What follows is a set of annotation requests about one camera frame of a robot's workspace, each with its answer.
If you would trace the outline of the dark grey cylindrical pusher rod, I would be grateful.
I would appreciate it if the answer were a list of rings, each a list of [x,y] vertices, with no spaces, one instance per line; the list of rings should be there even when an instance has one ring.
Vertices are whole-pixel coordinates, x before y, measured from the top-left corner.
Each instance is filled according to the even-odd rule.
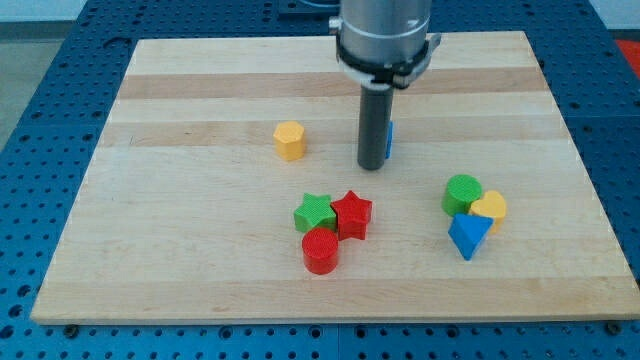
[[[365,170],[377,170],[384,165],[392,103],[392,88],[361,88],[357,162]]]

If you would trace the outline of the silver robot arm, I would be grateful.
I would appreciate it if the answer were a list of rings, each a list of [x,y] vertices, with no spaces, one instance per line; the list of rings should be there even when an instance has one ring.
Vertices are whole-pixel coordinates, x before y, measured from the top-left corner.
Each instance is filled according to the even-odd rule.
[[[429,67],[442,35],[428,33],[430,0],[342,0],[329,19],[340,68],[360,84],[357,162],[380,169],[391,139],[396,90]]]

